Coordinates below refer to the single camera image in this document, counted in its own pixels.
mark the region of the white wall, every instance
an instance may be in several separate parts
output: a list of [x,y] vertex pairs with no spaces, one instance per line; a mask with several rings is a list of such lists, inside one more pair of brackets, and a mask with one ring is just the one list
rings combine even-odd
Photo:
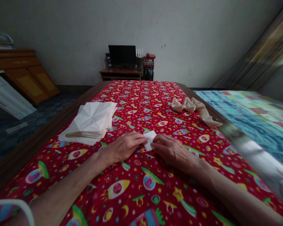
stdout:
[[57,84],[101,80],[108,45],[156,55],[155,80],[210,87],[255,42],[283,0],[0,0],[0,31],[35,49]]
[[283,65],[280,69],[261,87],[259,92],[283,102]]

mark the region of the curtain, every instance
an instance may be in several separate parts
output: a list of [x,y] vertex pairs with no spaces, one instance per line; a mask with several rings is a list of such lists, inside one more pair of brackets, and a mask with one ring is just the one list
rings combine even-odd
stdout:
[[250,50],[212,87],[257,91],[282,64],[283,8]]

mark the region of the white cabinet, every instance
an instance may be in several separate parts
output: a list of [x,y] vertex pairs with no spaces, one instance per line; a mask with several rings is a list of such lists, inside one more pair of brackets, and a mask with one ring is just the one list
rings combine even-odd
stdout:
[[2,77],[0,77],[0,108],[17,119],[22,119],[36,111],[36,109]]

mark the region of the wooden desk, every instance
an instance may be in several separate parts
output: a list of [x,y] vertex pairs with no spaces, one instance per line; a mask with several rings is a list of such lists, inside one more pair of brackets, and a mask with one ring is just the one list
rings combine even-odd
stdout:
[[103,81],[141,80],[142,72],[138,69],[105,68],[100,71]]

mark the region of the hand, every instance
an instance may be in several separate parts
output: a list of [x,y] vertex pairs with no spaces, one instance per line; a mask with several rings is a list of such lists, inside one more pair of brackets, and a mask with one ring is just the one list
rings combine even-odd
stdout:
[[101,151],[103,161],[108,162],[108,165],[124,161],[130,157],[140,144],[147,140],[148,138],[135,131],[119,137]]
[[167,136],[165,134],[158,134],[151,146],[154,152],[159,154],[164,161],[181,171],[187,173],[189,166],[198,161],[198,158],[191,154],[179,140]]

